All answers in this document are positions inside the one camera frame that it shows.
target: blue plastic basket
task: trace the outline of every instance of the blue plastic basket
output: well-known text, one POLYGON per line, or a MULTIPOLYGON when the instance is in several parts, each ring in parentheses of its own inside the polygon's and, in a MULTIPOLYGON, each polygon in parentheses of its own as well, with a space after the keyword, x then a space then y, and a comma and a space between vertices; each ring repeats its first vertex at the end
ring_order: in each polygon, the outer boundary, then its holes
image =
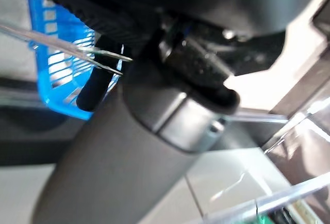
MULTIPOLYGON (((65 8, 47 0, 28 2, 33 30, 79 46, 94 46, 94 31, 65 8)), ((42 101, 56 112, 89 119, 91 113, 80 110, 76 98, 88 80, 93 65, 45 45, 40 44, 35 50, 38 90, 42 101)), ((118 77, 112 79, 109 89, 117 80, 118 77)))

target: white tile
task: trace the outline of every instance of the white tile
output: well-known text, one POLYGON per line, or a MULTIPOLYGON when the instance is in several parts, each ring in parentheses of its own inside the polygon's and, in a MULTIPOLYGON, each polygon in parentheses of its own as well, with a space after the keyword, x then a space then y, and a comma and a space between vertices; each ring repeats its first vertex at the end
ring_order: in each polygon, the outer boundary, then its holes
POLYGON ((189 170, 187 176, 203 214, 290 187, 260 148, 206 153, 189 170), (237 182, 247 170, 239 184, 210 203, 212 196, 237 182))
MULTIPOLYGON (((31 29, 27 0, 0 0, 0 20, 31 29)), ((35 81, 36 59, 27 42, 0 33, 0 76, 35 81)))
POLYGON ((181 224, 196 219, 201 216, 187 182, 181 179, 139 224, 181 224))
POLYGON ((29 224, 34 205, 54 167, 0 168, 0 223, 29 224))

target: metal wire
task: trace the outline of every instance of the metal wire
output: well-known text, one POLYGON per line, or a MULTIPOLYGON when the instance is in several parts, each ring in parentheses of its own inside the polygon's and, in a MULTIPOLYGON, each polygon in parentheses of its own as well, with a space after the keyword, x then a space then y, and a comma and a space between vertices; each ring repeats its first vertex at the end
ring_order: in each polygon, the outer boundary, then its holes
POLYGON ((14 36, 16 38, 19 38, 26 42, 29 42, 32 40, 36 43, 47 45, 56 50, 61 50, 62 52, 66 53, 68 55, 72 55, 81 60, 88 61, 89 63, 91 63, 99 68, 113 72, 119 76, 122 76, 123 73, 116 69, 113 69, 111 67, 108 67, 106 65, 103 65, 103 64, 95 61, 92 57, 88 56, 87 54, 100 54, 100 55, 108 56, 110 58, 117 59, 117 60, 132 61, 131 58, 123 56, 123 55, 119 55, 119 54, 116 54, 116 53, 113 53, 110 51, 100 50, 99 48, 96 48, 96 47, 95 48, 79 47, 79 46, 76 46, 67 41, 64 41, 64 40, 61 40, 61 39, 58 39, 58 38, 55 38, 52 36, 48 36, 43 33, 33 31, 33 30, 28 30, 28 29, 16 27, 13 25, 9 25, 2 21, 0 21, 0 31, 2 31, 6 34, 9 34, 11 36, 14 36))

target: metal rod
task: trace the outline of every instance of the metal rod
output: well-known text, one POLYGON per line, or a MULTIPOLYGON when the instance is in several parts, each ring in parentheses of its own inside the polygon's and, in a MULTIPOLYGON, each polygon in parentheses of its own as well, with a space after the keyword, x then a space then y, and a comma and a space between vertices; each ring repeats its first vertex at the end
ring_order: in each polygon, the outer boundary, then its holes
POLYGON ((328 184, 330 184, 330 172, 300 184, 293 185, 288 189, 276 192, 270 196, 263 196, 255 200, 236 205, 235 207, 210 214, 207 216, 207 219, 203 220, 203 222, 198 220, 190 222, 189 224, 227 224, 253 220, 257 217, 257 215, 264 215, 268 212, 280 209, 281 207, 285 207, 290 203, 322 189, 328 184))
POLYGON ((75 56, 81 60, 85 60, 88 61, 91 64, 94 64, 95 66, 105 69, 107 71, 111 71, 117 75, 123 75, 123 73, 121 73, 120 71, 113 69, 111 67, 105 66, 95 60, 93 60, 93 58, 89 57, 88 55, 86 55, 86 53, 101 53, 103 55, 107 55, 110 56, 112 58, 116 58, 116 59, 123 59, 125 61, 130 61, 128 59, 130 59, 129 57, 126 56, 122 56, 122 55, 118 55, 115 53, 111 53, 111 55, 109 53, 104 53, 104 51, 100 50, 100 49, 91 49, 89 48, 87 51, 86 49, 82 49, 82 47, 78 47, 72 43, 69 43, 67 41, 52 37, 52 36, 48 36, 45 35, 43 33, 39 33, 33 30, 28 30, 28 29, 24 29, 24 28, 20 28, 20 27, 16 27, 13 25, 8 25, 5 24, 4 22, 0 22, 0 30, 3 31, 6 34, 12 35, 16 38, 22 39, 24 41, 29 42, 30 40, 35 41, 37 43, 41 43, 41 44, 45 44, 49 47, 52 47, 54 49, 57 50, 61 50, 64 53, 68 54, 68 55, 72 55, 75 56))

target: green object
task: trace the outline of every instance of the green object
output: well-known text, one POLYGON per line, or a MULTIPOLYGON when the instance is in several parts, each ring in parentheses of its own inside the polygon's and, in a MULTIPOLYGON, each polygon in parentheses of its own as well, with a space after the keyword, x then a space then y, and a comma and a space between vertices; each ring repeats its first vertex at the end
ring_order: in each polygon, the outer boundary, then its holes
POLYGON ((267 216, 258 216, 255 221, 240 222, 237 224, 274 224, 267 216))

